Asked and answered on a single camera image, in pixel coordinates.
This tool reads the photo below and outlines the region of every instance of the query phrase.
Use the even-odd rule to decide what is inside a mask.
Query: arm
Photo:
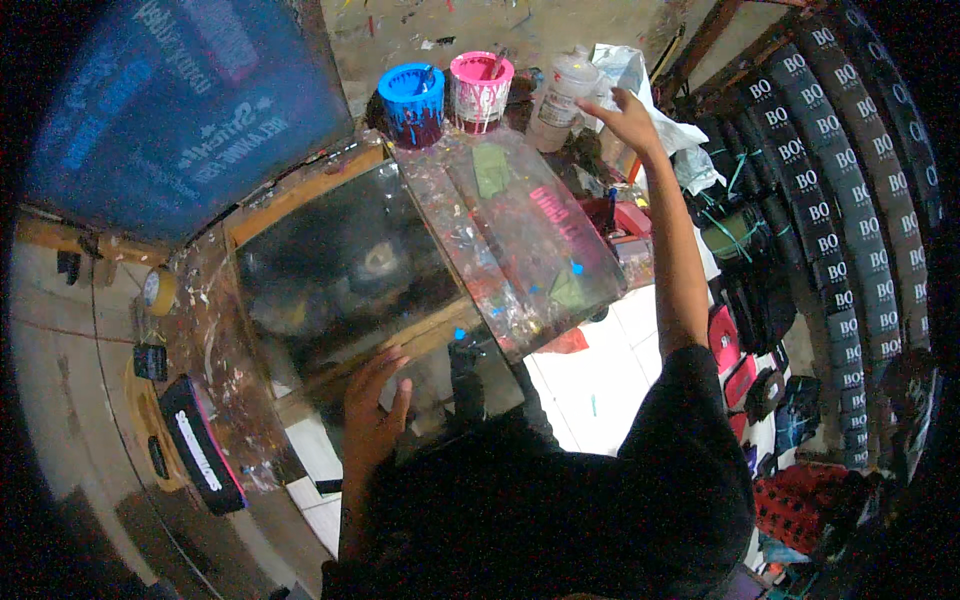
[[[377,355],[350,381],[344,400],[344,484],[340,509],[341,563],[362,560],[368,550],[367,510],[373,470],[394,450],[396,438],[406,429],[413,382],[403,379],[396,386],[389,415],[380,409],[384,384],[410,361],[400,348]]]
[[[673,165],[650,114],[630,92],[615,87],[621,112],[589,102],[580,108],[602,120],[636,152],[650,188],[650,221],[654,234],[654,276],[657,287],[657,330],[664,358],[674,350],[707,342],[707,277]]]

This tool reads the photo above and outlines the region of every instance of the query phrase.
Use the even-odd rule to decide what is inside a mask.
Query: hand
[[[344,398],[344,479],[366,478],[394,450],[396,439],[407,427],[407,410],[413,381],[396,385],[390,414],[380,408],[380,392],[394,373],[410,362],[399,347],[388,348],[350,380]]]
[[[641,160],[657,152],[663,152],[660,137],[650,119],[650,113],[643,104],[626,89],[614,87],[612,92],[613,101],[620,108],[620,112],[601,108],[583,99],[576,101],[577,106],[586,114],[603,121],[613,134],[640,156]]]

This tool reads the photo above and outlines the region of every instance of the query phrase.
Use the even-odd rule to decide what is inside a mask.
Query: green rag
[[[588,306],[580,278],[571,269],[563,269],[550,286],[550,298],[566,306],[570,312],[579,312]]]
[[[496,144],[483,143],[472,148],[473,172],[477,176],[477,189],[480,197],[489,200],[507,189],[510,181],[510,168],[503,149]]]

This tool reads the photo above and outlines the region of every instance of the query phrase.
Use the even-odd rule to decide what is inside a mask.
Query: pink paint bucket
[[[467,133],[495,130],[507,107],[507,94],[514,78],[514,66],[502,60],[497,73],[489,71],[496,62],[490,52],[466,52],[450,62],[453,75],[453,122]]]

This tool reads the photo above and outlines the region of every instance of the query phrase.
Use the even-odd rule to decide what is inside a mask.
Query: white tile floor
[[[602,322],[580,328],[589,348],[533,354],[524,362],[561,447],[613,456],[660,376],[653,286],[634,290]]]

